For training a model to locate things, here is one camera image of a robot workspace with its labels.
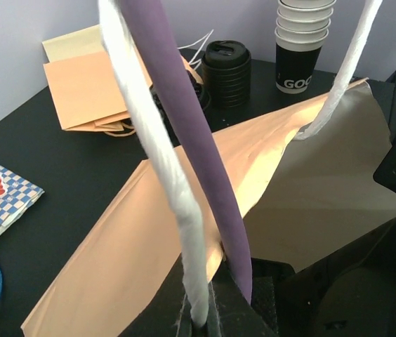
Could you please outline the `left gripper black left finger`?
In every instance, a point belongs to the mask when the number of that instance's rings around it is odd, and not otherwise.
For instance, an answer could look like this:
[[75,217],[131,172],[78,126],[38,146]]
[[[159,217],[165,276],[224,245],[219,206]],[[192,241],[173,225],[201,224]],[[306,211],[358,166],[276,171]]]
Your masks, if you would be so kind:
[[184,307],[184,300],[183,266],[178,258],[148,306],[119,336],[192,336],[190,314],[185,312],[189,307]]

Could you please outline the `orange kraft paper bag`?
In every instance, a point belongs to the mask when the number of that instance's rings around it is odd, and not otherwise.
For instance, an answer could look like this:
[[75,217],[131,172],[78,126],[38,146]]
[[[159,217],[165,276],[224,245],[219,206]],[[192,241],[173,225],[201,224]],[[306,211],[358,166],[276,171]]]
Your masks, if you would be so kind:
[[[331,90],[217,131],[258,258],[302,270],[396,216],[372,175],[390,132],[365,80],[351,81],[380,1],[367,1]],[[117,336],[178,262],[180,237],[142,161],[22,325],[26,336]]]

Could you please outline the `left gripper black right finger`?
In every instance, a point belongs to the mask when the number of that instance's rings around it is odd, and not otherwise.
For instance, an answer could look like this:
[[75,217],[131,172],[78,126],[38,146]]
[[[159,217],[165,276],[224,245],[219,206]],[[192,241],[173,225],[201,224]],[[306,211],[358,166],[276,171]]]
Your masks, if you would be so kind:
[[208,336],[277,336],[246,301],[223,261],[211,280]]

